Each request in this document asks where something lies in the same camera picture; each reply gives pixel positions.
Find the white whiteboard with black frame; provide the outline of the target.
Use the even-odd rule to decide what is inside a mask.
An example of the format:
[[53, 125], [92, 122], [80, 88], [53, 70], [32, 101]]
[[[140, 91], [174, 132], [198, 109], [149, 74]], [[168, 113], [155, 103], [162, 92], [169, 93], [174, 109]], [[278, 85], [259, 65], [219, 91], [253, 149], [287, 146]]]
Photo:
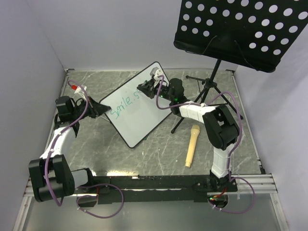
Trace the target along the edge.
[[100, 100], [100, 104], [111, 107], [106, 116], [129, 148], [171, 114], [169, 109], [158, 109], [155, 99], [137, 90], [139, 84], [151, 79], [150, 72], [155, 67], [162, 69], [159, 62], [154, 62]]

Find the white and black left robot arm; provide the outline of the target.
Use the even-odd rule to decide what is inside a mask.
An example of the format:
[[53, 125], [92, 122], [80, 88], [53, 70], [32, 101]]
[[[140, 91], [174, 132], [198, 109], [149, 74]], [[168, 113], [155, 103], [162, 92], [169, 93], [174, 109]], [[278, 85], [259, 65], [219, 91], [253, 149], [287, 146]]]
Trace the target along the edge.
[[56, 99], [55, 104], [57, 114], [54, 118], [53, 138], [41, 157], [30, 161], [28, 165], [37, 202], [55, 199], [62, 203], [63, 198], [72, 195], [77, 188], [83, 193], [94, 190], [95, 181], [90, 169], [71, 171], [64, 155], [77, 137], [79, 118], [98, 118], [111, 110], [110, 106], [100, 104], [91, 97], [74, 101], [69, 96], [62, 96]]

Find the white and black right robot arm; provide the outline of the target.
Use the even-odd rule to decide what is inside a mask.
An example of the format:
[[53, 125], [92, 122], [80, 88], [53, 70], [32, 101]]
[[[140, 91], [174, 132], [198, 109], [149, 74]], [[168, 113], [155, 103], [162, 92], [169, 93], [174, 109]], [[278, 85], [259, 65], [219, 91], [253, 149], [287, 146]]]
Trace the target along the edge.
[[158, 109], [170, 109], [175, 115], [201, 122], [205, 126], [208, 139], [214, 147], [214, 160], [210, 180], [211, 188], [220, 192], [227, 186], [231, 176], [231, 155], [242, 138], [242, 124], [237, 124], [225, 105], [209, 106], [195, 103], [184, 96], [180, 79], [174, 78], [166, 83], [164, 76], [153, 77], [139, 84], [137, 89], [150, 99], [155, 99]]

